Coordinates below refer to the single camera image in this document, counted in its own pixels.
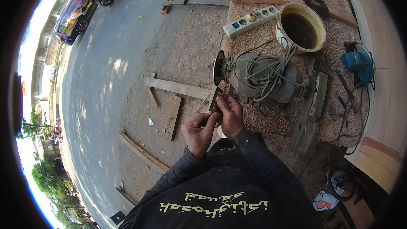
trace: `socket outlet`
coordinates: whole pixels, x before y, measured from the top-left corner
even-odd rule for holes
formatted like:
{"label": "socket outlet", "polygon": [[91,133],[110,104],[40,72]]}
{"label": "socket outlet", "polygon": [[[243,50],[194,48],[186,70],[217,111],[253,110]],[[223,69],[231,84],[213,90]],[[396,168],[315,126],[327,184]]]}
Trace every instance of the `socket outlet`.
{"label": "socket outlet", "polygon": [[[266,8],[256,11],[255,13],[260,13],[266,21],[275,19],[278,16],[278,10],[274,6],[268,6]],[[246,15],[229,24],[226,24],[225,26],[223,26],[223,30],[225,31],[227,37],[233,38],[243,32],[246,32],[247,30],[259,26],[262,23],[263,22],[261,21],[261,19],[258,18],[257,16],[253,22],[248,21]]]}

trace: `person's left hand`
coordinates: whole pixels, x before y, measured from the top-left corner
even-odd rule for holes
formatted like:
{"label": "person's left hand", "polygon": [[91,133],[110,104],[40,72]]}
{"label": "person's left hand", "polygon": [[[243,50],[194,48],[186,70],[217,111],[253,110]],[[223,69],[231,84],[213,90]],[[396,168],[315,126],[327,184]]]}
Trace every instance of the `person's left hand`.
{"label": "person's left hand", "polygon": [[[196,160],[201,160],[209,148],[218,116],[218,113],[196,113],[182,124],[181,131],[184,134],[186,145]],[[199,124],[204,120],[208,120],[206,126],[200,128]]]}

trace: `blue power tool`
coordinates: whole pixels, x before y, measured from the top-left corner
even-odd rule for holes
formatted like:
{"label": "blue power tool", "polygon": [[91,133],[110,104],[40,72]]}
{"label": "blue power tool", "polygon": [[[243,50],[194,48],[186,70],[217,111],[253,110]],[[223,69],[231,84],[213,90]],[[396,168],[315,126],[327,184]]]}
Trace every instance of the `blue power tool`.
{"label": "blue power tool", "polygon": [[347,52],[341,56],[346,71],[354,71],[360,79],[362,87],[367,86],[374,77],[376,66],[372,54],[362,45],[356,45],[355,52]]}

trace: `sky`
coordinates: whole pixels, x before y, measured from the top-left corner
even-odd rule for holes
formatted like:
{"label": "sky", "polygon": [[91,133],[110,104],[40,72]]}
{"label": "sky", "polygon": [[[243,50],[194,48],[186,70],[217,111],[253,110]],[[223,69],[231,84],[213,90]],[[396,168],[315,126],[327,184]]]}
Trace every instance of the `sky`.
{"label": "sky", "polygon": [[[48,16],[54,6],[56,0],[41,0],[35,9],[30,22],[27,25],[27,29],[24,33],[23,42],[20,46],[20,65],[19,74],[21,75],[21,81],[26,82],[26,93],[23,98],[24,109],[23,117],[26,119],[30,118],[31,112],[31,77],[33,73],[33,64],[35,53],[37,51],[37,46],[39,42],[39,37],[41,31],[48,19]],[[44,69],[43,78],[48,78],[48,70]],[[18,153],[21,159],[22,170],[27,178],[30,191],[37,202],[37,205],[42,210],[44,216],[48,219],[49,223],[53,228],[64,228],[64,226],[59,222],[51,206],[51,202],[42,193],[37,184],[35,183],[33,177],[31,176],[31,170],[35,164],[35,159],[33,156],[34,147],[30,138],[28,140],[17,140]]]}

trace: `circular saw blade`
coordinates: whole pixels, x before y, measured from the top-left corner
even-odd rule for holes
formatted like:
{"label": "circular saw blade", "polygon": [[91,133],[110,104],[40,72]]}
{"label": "circular saw blade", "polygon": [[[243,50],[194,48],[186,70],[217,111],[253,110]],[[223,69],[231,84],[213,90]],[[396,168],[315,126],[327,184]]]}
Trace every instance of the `circular saw blade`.
{"label": "circular saw blade", "polygon": [[314,10],[320,17],[327,18],[329,14],[328,7],[322,0],[303,0],[304,3]]}

